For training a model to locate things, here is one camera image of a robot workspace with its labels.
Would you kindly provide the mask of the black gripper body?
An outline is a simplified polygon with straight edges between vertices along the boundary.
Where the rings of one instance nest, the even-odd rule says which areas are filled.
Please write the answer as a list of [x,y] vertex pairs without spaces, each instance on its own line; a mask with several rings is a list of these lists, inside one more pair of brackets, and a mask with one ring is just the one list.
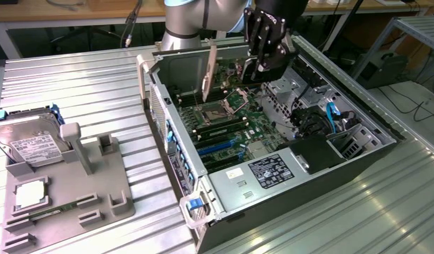
[[309,0],[257,0],[257,7],[275,17],[286,20],[287,28],[293,28],[302,16]]

